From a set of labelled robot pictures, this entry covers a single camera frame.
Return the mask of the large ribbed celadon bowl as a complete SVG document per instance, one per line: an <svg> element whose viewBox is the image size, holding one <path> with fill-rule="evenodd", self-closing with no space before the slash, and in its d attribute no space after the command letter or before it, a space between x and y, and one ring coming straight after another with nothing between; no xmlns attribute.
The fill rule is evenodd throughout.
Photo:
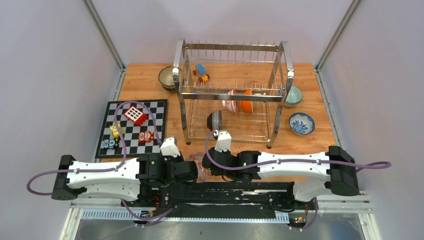
<svg viewBox="0 0 424 240"><path fill-rule="evenodd" d="M290 88L290 91L288 92L285 101L298 102L298 101L300 101L302 99L303 99L302 91L298 87L296 87L296 86L293 85Z"/></svg>

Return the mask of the steel two-tier dish rack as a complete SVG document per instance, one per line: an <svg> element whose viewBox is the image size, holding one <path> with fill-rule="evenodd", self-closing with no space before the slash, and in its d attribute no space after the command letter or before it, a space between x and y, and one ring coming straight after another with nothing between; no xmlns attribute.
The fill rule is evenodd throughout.
<svg viewBox="0 0 424 240"><path fill-rule="evenodd" d="M192 71L202 64L210 75L198 82ZM177 42L173 60L173 81L180 108L186 144L205 140L211 132L207 117L222 111L222 130L234 142L264 143L272 148L279 134L284 103L295 78L290 45L280 43ZM251 95L243 95L251 90ZM222 100L235 100L238 113L228 111ZM240 108L240 101L252 101L253 113Z"/></svg>

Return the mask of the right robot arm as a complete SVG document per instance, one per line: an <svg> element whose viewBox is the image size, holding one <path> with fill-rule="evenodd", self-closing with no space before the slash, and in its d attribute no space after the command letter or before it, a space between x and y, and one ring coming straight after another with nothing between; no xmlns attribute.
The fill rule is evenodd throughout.
<svg viewBox="0 0 424 240"><path fill-rule="evenodd" d="M298 209L305 202L320 195L357 196L360 193L354 158L339 146L327 151L284 155L260 151L242 151L232 155L228 151L210 148L203 156L202 166L213 176L226 176L236 182L273 177L301 177L285 195L286 204Z"/></svg>

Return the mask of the orange floral white bowl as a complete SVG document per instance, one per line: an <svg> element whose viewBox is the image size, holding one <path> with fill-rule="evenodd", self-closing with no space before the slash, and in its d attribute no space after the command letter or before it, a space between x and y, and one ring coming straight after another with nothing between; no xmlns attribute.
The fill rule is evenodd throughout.
<svg viewBox="0 0 424 240"><path fill-rule="evenodd" d="M232 113L239 112L239 106L236 100L222 100L222 106Z"/></svg>

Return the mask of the brown speckled bowl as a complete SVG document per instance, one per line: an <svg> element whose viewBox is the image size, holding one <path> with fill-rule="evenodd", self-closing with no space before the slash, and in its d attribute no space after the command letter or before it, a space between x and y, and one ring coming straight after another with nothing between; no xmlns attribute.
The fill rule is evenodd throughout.
<svg viewBox="0 0 424 240"><path fill-rule="evenodd" d="M163 68L158 74L159 83L167 84L167 85L174 84L173 70L174 70L173 66L167 66Z"/></svg>

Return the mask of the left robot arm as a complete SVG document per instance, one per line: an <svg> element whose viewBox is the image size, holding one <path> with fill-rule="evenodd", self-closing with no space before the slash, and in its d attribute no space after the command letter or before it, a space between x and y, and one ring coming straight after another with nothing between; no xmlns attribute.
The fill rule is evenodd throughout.
<svg viewBox="0 0 424 240"><path fill-rule="evenodd" d="M194 182L198 178L194 161L160 153L143 153L126 160L120 168L113 162L88 163L63 155L59 171L53 185L53 200L75 200L82 195L135 201L142 207L153 201L151 188Z"/></svg>

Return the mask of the orange bowl white inside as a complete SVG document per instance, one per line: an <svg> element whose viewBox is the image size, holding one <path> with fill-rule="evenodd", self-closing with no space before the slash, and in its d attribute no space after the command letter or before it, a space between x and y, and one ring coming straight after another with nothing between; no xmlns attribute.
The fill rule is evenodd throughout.
<svg viewBox="0 0 424 240"><path fill-rule="evenodd" d="M245 96L250 96L251 94L252 94L252 91L250 89L243 92L243 95ZM248 114L253 113L253 102L251 100L241 100L239 105L240 105L240 108L245 113L248 113Z"/></svg>

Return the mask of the dark patterned bowl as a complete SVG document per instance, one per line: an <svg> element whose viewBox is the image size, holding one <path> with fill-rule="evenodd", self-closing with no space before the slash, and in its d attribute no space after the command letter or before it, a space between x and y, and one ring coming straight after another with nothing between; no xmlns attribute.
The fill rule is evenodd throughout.
<svg viewBox="0 0 424 240"><path fill-rule="evenodd" d="M211 112L207 119L206 119L206 125L207 128L210 131L221 131L222 130L222 111L221 110L214 110Z"/></svg>

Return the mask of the orange geometric pattern bowl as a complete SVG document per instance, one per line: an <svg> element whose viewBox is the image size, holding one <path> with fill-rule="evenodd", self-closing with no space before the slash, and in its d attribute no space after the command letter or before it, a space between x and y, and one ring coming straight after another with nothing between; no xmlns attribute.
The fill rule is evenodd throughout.
<svg viewBox="0 0 424 240"><path fill-rule="evenodd" d="M203 152L194 152L185 159L186 161L195 162L198 175L196 179L197 183L206 182L211 177L211 171L202 165L204 155L205 153Z"/></svg>

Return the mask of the blue floral bowl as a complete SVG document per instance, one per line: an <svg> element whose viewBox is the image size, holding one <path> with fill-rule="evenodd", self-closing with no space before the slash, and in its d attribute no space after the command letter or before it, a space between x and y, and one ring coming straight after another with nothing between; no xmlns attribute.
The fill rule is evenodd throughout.
<svg viewBox="0 0 424 240"><path fill-rule="evenodd" d="M290 129L297 135L306 136L315 130L315 122L311 116L303 112L296 112L289 117Z"/></svg>

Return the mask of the small celadon green bowl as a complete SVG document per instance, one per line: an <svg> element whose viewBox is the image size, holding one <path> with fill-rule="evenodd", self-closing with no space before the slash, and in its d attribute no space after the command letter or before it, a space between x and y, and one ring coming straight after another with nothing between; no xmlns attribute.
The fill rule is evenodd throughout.
<svg viewBox="0 0 424 240"><path fill-rule="evenodd" d="M299 101L296 101L296 102L290 102L290 101L287 101L286 100L284 102L284 106L285 107L288 107L288 108L292 108L292 107L295 107L295 106L299 105L301 102L302 102L302 100L299 100Z"/></svg>

